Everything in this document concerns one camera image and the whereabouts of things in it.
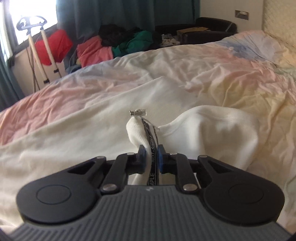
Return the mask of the green cloth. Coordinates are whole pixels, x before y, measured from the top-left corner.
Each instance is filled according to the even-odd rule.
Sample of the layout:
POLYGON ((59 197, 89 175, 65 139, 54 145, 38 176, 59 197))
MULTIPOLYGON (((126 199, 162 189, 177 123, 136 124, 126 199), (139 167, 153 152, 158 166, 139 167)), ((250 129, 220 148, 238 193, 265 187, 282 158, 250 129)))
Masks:
POLYGON ((136 52, 147 51, 153 43, 154 41, 151 32, 137 32, 131 40, 123 42, 117 47, 112 47, 112 54, 113 57, 116 58, 136 52))

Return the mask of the red cloth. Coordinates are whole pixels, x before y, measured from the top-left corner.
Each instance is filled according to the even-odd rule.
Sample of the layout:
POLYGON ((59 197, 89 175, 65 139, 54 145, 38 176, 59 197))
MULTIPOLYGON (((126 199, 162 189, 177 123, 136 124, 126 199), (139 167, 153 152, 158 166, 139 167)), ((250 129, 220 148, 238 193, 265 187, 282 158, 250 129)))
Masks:
MULTIPOLYGON (((48 44, 53 58, 57 63, 61 63, 66 54, 73 47, 73 42, 70 40, 65 30, 56 30, 56 32, 51 34, 48 37, 48 44)), ((52 63, 46 51, 44 41, 38 40, 35 43, 35 48, 41 63, 50 66, 52 63)))

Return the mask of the cream quilted headboard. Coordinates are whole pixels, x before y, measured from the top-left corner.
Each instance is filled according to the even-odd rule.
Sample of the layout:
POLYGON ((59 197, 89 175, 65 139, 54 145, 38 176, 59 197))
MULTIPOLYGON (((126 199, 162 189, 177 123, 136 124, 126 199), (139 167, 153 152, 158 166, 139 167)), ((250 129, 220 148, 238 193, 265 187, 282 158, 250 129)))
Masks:
POLYGON ((263 30, 295 46, 295 0, 263 1, 263 30))

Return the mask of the black clothes pile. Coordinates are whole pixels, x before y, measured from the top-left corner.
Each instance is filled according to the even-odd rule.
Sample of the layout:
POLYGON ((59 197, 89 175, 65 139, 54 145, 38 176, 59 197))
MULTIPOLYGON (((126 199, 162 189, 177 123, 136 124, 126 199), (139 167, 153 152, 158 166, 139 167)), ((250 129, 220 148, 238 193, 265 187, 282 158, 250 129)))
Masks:
POLYGON ((104 47, 117 47, 121 43, 127 42, 134 38, 134 35, 141 32, 142 29, 134 27, 126 30, 124 27, 115 24, 102 25, 98 35, 101 38, 101 44, 104 47))

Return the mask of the teal right curtain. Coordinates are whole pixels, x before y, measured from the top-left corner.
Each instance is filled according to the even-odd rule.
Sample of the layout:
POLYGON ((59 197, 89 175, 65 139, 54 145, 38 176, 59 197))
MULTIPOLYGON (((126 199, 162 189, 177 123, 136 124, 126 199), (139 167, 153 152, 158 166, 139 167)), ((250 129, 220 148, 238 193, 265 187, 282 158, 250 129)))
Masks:
POLYGON ((57 1, 58 28, 73 42, 96 35, 102 25, 115 24, 153 31, 156 26, 192 24, 200 16, 200 2, 191 0, 57 1))

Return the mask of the pink cloth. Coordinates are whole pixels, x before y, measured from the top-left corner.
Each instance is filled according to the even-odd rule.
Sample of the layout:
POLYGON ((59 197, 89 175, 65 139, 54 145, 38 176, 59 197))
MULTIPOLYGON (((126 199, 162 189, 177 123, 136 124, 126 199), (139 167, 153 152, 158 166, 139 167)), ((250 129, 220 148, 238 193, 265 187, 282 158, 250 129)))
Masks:
POLYGON ((86 42, 78 44, 77 56, 82 67, 113 59, 112 48, 104 47, 99 36, 94 36, 86 42))

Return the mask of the teal left curtain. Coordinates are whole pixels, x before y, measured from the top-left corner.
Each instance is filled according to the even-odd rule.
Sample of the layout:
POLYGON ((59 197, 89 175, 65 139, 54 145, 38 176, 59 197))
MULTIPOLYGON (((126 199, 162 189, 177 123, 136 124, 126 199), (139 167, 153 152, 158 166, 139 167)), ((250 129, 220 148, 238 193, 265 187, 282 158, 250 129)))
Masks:
POLYGON ((17 82, 14 74, 8 68, 5 60, 3 51, 1 49, 1 60, 0 60, 0 88, 1 88, 1 111, 14 105, 19 100, 25 97, 19 83, 17 82))

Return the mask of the pastel pink bed duvet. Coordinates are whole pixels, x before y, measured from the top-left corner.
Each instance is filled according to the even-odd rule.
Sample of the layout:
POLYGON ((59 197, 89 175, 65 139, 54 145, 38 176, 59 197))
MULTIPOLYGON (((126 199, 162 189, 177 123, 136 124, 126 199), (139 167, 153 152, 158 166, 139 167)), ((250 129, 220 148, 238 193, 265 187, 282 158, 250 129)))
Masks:
POLYGON ((285 194, 278 222, 295 232, 295 53, 262 31, 139 52, 82 68, 1 112, 1 147, 99 101, 165 78, 259 122, 247 171, 285 194))

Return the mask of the dark sofa bench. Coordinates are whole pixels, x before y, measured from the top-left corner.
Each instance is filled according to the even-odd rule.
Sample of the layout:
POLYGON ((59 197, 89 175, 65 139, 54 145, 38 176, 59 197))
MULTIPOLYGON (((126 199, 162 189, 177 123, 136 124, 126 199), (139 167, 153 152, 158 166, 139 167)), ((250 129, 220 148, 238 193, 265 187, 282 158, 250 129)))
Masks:
POLYGON ((176 36, 182 45, 217 42, 238 33, 237 25, 228 20, 199 17, 193 24, 160 25, 157 34, 176 36))

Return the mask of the cream white zip jacket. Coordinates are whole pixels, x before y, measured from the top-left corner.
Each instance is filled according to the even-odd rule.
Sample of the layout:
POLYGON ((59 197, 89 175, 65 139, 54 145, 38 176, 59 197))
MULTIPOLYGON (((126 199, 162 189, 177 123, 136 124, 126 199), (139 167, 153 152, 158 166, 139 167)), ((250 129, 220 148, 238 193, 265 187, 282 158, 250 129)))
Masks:
POLYGON ((240 169, 259 143, 259 122, 251 114, 157 78, 2 146, 1 227, 10 232, 22 223, 16 194, 25 184, 96 156, 112 159, 148 147, 144 121, 167 152, 208 155, 240 169))

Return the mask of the teal curtain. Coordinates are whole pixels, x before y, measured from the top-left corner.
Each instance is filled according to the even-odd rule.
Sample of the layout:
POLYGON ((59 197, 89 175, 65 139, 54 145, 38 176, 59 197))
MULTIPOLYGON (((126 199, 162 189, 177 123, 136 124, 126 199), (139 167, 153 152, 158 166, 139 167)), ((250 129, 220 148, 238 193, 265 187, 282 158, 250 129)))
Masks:
POLYGON ((156 26, 192 24, 200 16, 200 2, 191 0, 57 1, 58 28, 73 42, 96 35, 102 25, 115 24, 153 31, 156 26))
POLYGON ((14 74, 8 68, 5 60, 3 51, 1 49, 1 60, 0 60, 0 88, 1 88, 1 111, 14 105, 19 100, 25 97, 19 83, 17 82, 14 74))

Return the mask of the wall socket plate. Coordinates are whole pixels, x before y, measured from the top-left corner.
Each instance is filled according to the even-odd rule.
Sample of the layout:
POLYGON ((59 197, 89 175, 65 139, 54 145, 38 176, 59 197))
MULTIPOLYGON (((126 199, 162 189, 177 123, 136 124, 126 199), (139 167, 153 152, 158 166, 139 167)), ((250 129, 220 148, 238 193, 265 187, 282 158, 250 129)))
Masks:
POLYGON ((243 20, 249 20, 249 13, 246 12, 246 11, 239 11, 239 10, 236 10, 235 11, 235 17, 236 18, 239 18, 239 19, 243 19, 243 20))

